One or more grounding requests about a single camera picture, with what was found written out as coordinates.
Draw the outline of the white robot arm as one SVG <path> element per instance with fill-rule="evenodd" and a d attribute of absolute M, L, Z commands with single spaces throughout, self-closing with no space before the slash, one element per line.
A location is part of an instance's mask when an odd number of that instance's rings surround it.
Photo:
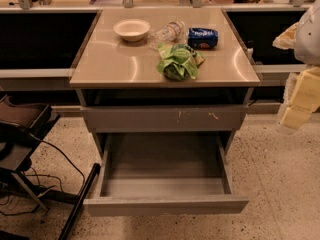
<path fill-rule="evenodd" d="M 297 23 L 275 38 L 272 45 L 293 49 L 306 68 L 290 73 L 278 111 L 278 131 L 292 134 L 320 108 L 320 0 L 316 0 Z"/>

